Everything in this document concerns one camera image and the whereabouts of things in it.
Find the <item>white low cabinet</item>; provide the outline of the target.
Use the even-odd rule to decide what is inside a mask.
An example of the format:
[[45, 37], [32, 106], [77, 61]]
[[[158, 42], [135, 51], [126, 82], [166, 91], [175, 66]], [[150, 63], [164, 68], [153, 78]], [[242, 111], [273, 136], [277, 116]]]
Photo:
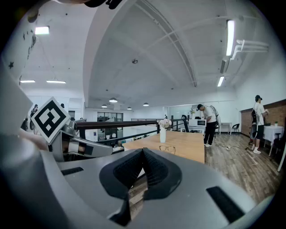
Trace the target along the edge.
[[189, 131], [190, 132], [199, 132], [199, 133], [202, 133], [204, 134], [205, 133], [205, 129], [206, 129], [206, 126], [196, 126], [196, 119], [190, 119], [189, 120]]

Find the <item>pink flower bouquet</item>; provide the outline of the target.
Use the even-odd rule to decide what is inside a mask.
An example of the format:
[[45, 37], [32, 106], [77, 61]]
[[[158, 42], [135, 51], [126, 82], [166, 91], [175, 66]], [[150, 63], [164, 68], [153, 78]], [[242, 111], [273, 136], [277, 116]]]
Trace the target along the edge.
[[160, 128], [168, 129], [172, 125], [172, 121], [169, 119], [161, 119], [158, 120], [157, 123], [159, 124]]

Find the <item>white cloth covered table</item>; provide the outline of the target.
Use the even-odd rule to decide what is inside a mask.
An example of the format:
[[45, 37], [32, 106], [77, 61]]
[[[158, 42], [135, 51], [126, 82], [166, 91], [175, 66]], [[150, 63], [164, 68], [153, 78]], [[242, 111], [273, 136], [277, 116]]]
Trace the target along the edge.
[[275, 125], [270, 125], [270, 126], [265, 126], [264, 127], [264, 146], [266, 146], [267, 143], [270, 143], [270, 153], [269, 156], [271, 155], [272, 149], [274, 147], [274, 140], [275, 139], [281, 139], [282, 135], [284, 133], [284, 127], [282, 126], [275, 126]]

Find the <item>ceiling air conditioner unit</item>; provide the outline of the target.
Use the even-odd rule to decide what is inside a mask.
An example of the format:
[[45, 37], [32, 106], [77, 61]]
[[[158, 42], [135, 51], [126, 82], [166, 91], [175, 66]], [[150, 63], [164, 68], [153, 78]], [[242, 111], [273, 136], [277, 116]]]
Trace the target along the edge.
[[223, 57], [222, 62], [221, 62], [221, 67], [220, 67], [221, 74], [224, 74], [226, 72], [228, 64], [229, 64], [229, 59], [230, 59], [229, 56]]

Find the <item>black shelf cabinet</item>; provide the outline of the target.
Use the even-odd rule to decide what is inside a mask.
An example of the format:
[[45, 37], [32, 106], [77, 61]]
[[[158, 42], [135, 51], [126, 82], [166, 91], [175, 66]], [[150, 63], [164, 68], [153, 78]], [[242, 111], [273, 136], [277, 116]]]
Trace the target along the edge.
[[98, 129], [98, 141], [116, 139], [123, 137], [123, 128], [107, 128], [107, 129]]

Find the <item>brown eyeglasses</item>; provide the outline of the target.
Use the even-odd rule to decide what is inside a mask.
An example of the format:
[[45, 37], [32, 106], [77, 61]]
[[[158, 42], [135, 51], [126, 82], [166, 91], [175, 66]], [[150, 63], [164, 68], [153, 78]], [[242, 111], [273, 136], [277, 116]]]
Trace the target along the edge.
[[159, 146], [159, 150], [162, 152], [168, 152], [171, 154], [175, 154], [176, 153], [176, 148], [174, 146], [165, 146], [165, 145], [160, 145]]

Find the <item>white ceiling pipes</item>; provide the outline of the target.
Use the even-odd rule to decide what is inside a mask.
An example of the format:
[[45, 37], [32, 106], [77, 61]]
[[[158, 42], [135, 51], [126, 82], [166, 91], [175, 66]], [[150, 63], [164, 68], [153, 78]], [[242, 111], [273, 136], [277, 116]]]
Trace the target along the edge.
[[269, 44], [259, 41], [237, 40], [233, 55], [230, 60], [234, 60], [238, 53], [264, 53], [269, 51]]

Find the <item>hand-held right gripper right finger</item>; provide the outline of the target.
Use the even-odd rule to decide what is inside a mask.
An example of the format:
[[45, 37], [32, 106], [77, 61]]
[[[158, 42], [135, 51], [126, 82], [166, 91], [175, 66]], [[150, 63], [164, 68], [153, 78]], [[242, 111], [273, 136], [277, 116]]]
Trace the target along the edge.
[[252, 210], [239, 186], [200, 162], [143, 150], [148, 190], [135, 229], [220, 229]]

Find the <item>person's left hand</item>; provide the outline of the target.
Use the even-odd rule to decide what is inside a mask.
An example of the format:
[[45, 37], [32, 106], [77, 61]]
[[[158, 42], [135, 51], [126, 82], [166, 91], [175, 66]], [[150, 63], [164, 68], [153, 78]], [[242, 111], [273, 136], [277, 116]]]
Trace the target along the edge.
[[62, 150], [63, 153], [84, 155], [85, 147], [79, 145], [79, 142], [63, 142]]

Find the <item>rectangular panel ceiling light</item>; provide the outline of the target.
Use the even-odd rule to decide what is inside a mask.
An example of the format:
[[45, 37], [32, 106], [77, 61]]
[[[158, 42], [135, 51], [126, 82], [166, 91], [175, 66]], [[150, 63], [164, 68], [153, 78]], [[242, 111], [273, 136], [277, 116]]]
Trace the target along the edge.
[[41, 26], [35, 28], [36, 35], [46, 35], [50, 33], [50, 28], [48, 26]]

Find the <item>black metal railing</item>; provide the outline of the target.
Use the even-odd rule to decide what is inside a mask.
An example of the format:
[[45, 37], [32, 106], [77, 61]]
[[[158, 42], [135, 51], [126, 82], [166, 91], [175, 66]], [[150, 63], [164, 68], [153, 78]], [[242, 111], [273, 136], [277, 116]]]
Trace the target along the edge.
[[[77, 130], [79, 131], [80, 136], [78, 138], [74, 137], [74, 139], [81, 140], [83, 143], [97, 143], [97, 144], [104, 144], [104, 145], [111, 145], [112, 143], [117, 143], [120, 140], [126, 140], [126, 139], [131, 139], [135, 138], [138, 136], [147, 136], [152, 133], [160, 134], [160, 131], [163, 130], [163, 126], [159, 124], [159, 122], [162, 121], [160, 120], [155, 120], [155, 119], [150, 119], [150, 120], [144, 120], [144, 121], [122, 121], [122, 122], [86, 122], [86, 121], [76, 121], [77, 123]], [[128, 135], [124, 136], [121, 138], [111, 138], [111, 139], [106, 139], [103, 141], [99, 142], [93, 142], [90, 140], [86, 140], [85, 138], [85, 131], [86, 130], [95, 130], [95, 129], [113, 129], [113, 128], [124, 128], [124, 127], [136, 127], [136, 126], [147, 126], [147, 125], [156, 125], [156, 130], [149, 131], [149, 132], [144, 132], [144, 133], [139, 133], [135, 135]]]

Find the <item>small white table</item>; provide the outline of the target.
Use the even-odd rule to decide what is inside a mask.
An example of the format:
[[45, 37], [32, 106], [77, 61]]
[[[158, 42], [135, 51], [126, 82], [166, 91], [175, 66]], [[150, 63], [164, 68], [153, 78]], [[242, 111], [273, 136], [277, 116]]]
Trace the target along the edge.
[[232, 134], [232, 123], [231, 122], [221, 123], [221, 126], [219, 128], [219, 134], [221, 135], [222, 130], [226, 130], [226, 128], [227, 128], [227, 133], [231, 135]]

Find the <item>person's left forearm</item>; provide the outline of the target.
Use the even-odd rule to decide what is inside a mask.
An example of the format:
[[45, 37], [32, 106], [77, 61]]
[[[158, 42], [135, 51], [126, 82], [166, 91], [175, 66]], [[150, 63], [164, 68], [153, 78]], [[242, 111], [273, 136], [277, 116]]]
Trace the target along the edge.
[[33, 142], [40, 150], [48, 151], [48, 145], [44, 137], [35, 135], [33, 133], [24, 131], [22, 128], [19, 129], [18, 135], [21, 138], [27, 139]]

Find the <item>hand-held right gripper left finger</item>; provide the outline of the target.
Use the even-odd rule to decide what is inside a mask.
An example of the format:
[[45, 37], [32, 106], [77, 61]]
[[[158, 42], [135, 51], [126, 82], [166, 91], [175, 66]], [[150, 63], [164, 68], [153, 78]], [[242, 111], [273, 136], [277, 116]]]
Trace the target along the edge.
[[129, 191], [142, 169], [139, 150], [57, 166], [74, 218], [88, 225], [132, 225]]

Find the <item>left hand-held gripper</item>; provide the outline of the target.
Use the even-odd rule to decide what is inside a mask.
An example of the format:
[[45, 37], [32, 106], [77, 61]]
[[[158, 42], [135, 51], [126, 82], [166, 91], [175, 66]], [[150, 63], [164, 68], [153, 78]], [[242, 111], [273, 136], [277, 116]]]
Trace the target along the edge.
[[49, 151], [53, 153], [56, 161], [64, 161], [62, 134], [67, 134], [71, 142], [79, 142], [85, 147], [84, 157], [105, 157], [113, 153], [111, 146], [99, 144], [93, 141], [74, 137], [76, 133], [76, 123], [71, 121], [70, 115], [63, 107], [51, 97], [33, 115], [32, 121], [47, 142]]

